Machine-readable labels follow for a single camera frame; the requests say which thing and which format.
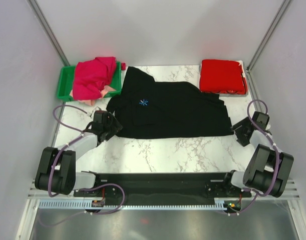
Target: white wall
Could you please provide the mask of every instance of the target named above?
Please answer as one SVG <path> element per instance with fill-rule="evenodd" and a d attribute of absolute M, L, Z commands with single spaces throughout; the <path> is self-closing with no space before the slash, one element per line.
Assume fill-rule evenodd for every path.
<path fill-rule="evenodd" d="M 72 65 L 116 56 L 131 66 L 247 65 L 282 0 L 37 0 Z"/>
<path fill-rule="evenodd" d="M 25 0 L 0 1 L 0 240 L 13 240 L 42 149 L 62 63 Z"/>
<path fill-rule="evenodd" d="M 278 146 L 294 156 L 291 177 L 306 205 L 306 0 L 295 0 L 252 71 Z"/>

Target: blue logo on shirt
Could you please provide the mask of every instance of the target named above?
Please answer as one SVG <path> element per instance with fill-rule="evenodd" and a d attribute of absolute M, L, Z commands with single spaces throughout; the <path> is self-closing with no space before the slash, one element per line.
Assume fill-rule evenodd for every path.
<path fill-rule="evenodd" d="M 142 106 L 148 106 L 148 100 L 145 100 L 145 99 L 140 100 L 139 104 Z"/>

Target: stack of red clothes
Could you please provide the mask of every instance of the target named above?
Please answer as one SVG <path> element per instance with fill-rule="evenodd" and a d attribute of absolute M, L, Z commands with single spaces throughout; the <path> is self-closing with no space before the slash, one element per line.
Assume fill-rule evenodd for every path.
<path fill-rule="evenodd" d="M 214 94 L 247 93 L 242 61 L 205 59 L 202 61 L 199 89 Z"/>

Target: pink folded garment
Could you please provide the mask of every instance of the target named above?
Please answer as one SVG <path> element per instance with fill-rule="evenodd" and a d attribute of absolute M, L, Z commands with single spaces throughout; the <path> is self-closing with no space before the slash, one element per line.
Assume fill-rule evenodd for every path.
<path fill-rule="evenodd" d="M 104 89 L 101 91 L 101 95 L 102 95 L 102 97 L 101 97 L 101 99 L 108 93 L 108 92 L 113 92 L 113 91 L 116 91 L 115 89 L 113 89 L 112 87 L 110 87 L 110 86 L 104 86 Z M 87 104 L 87 105 L 89 105 L 89 106 L 93 106 L 94 104 L 95 104 L 95 99 L 89 99 L 89 100 L 78 100 L 79 102 L 81 102 L 81 103 L 85 103 L 85 104 Z"/>
<path fill-rule="evenodd" d="M 112 56 L 79 62 L 75 68 L 73 98 L 79 101 L 102 98 L 102 91 L 112 82 L 115 69 L 116 59 Z"/>

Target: table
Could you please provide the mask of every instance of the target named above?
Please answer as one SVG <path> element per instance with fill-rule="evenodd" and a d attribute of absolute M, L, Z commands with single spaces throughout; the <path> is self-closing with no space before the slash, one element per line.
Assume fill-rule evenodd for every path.
<path fill-rule="evenodd" d="M 181 66 L 141 66 L 142 71 L 154 76 L 158 82 L 188 81 L 195 86 L 199 83 L 198 65 Z M 247 116 L 246 107 L 252 100 L 246 96 L 221 96 L 224 100 L 232 124 Z M 68 102 L 88 112 L 95 107 L 105 110 L 110 98 L 97 100 L 95 106 Z M 62 121 L 68 125 L 84 129 L 91 118 L 77 109 L 66 107 Z M 69 142 L 78 132 L 60 126 L 55 146 Z M 242 147 L 236 136 L 194 137 L 168 139 L 128 139 L 114 136 L 97 148 L 87 152 L 77 160 L 76 171 L 97 173 L 177 173 L 177 172 L 229 172 L 243 171 L 247 167 L 254 148 Z"/>

